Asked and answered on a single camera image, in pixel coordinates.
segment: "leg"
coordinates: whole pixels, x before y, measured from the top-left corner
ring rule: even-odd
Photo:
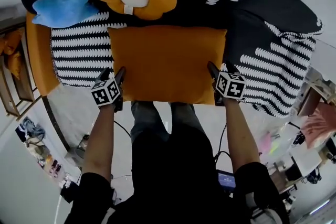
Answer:
[[[164,178],[164,152],[169,133],[153,102],[133,102],[131,110],[134,116],[131,130],[134,195],[153,198],[161,188],[157,177]]]
[[[171,109],[173,126],[184,124],[196,128],[204,133],[204,130],[195,114],[195,109],[192,104],[171,103]]]
[[[204,132],[186,124],[173,126],[172,135],[167,142],[167,171],[166,179],[174,186],[176,193],[198,200],[200,194],[195,190],[200,188],[202,182],[201,185],[206,186],[202,190],[202,196],[217,201],[215,204],[206,202],[203,206],[221,205],[223,208],[213,149]]]
[[[169,133],[166,131],[153,102],[132,102],[131,110],[134,116],[134,127],[131,130],[132,143],[146,129],[151,130],[163,141],[168,140]]]

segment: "person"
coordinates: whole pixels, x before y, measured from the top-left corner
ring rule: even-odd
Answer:
[[[133,102],[134,194],[113,206],[110,182],[114,106],[106,105],[92,129],[78,196],[65,223],[179,219],[251,223],[253,210],[247,195],[252,203],[276,212],[274,223],[289,223],[267,168],[260,163],[257,145],[238,102],[225,99],[224,103],[236,182],[233,198],[219,184],[212,146],[192,105],[170,104],[173,126],[169,135],[153,102]]]

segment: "white floor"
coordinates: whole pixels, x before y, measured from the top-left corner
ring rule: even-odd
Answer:
[[[48,99],[68,143],[70,146],[77,146],[82,136],[90,133],[99,112],[90,91],[85,88],[59,86],[48,96]],[[163,123],[170,132],[172,124],[169,105],[167,103],[156,102],[155,106],[160,113]],[[266,132],[277,129],[288,121],[288,119],[277,119],[268,116],[245,104],[241,104],[241,108],[257,142]],[[226,123],[225,109],[210,105],[195,105],[195,111],[212,144],[215,155],[218,151],[219,139]],[[115,120],[128,131],[132,129],[134,119],[130,110],[130,102],[124,103],[123,111],[116,114]],[[288,138],[295,137],[296,130],[291,128],[291,126],[286,126],[285,131],[281,131],[281,134]],[[226,133],[221,150],[228,151]],[[133,194],[132,177],[120,177],[131,175],[131,164],[131,141],[125,131],[115,125],[112,173],[116,179],[112,181],[112,186],[116,188],[118,197],[122,200],[127,199]],[[230,159],[222,155],[218,161],[217,169],[231,172],[232,165]]]

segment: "cable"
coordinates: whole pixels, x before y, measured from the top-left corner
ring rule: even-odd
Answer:
[[[230,154],[228,154],[226,151],[220,151],[220,152],[218,152],[218,153],[216,154],[216,156],[214,157],[214,159],[215,159],[215,164],[217,164],[218,159],[219,159],[221,153],[225,153],[227,156],[229,156],[229,157],[231,158]]]
[[[80,180],[80,177],[82,176],[82,171],[80,171],[80,175],[79,175],[79,177],[78,177],[78,180],[77,180],[77,182],[76,182],[76,184],[78,185],[78,182],[79,182],[79,180]]]
[[[42,135],[42,138],[40,138],[40,140],[38,141],[38,142],[30,142],[29,140],[30,139],[32,139],[32,138],[34,138],[34,137],[30,137],[29,139],[27,139],[27,143],[28,144],[31,144],[31,145],[35,145],[35,146],[39,146],[38,144],[40,143],[40,142],[42,142],[42,140],[45,138],[45,136],[46,136],[46,134],[44,133],[43,135]]]
[[[124,175],[124,176],[118,176],[118,177],[115,177],[114,179],[112,179],[112,180],[115,180],[115,179],[118,179],[118,178],[121,178],[121,177],[126,177],[126,176],[132,176],[132,175]]]
[[[225,132],[225,130],[226,130],[226,124],[227,124],[227,123],[225,123],[224,129],[223,129],[223,131],[222,131],[222,135],[220,136],[218,152],[217,152],[217,154],[216,154],[215,157],[214,157],[216,163],[217,163],[218,158],[219,158],[219,156],[220,156],[220,154],[221,154],[221,153],[220,153],[220,152],[221,152],[221,149],[220,149],[220,148],[222,147],[222,140],[223,140],[224,132]]]
[[[296,128],[297,128],[297,129],[299,129],[299,130],[301,129],[299,126],[295,125],[295,124],[294,124],[294,123],[292,123],[291,121],[290,121],[290,122],[288,122],[288,124],[289,124],[289,125],[292,125],[292,126],[294,126],[294,127],[296,127]]]
[[[131,138],[130,133],[124,128],[124,126],[122,126],[120,123],[118,123],[116,121],[114,121],[114,123],[117,124],[120,128],[122,128],[127,133],[127,135]]]

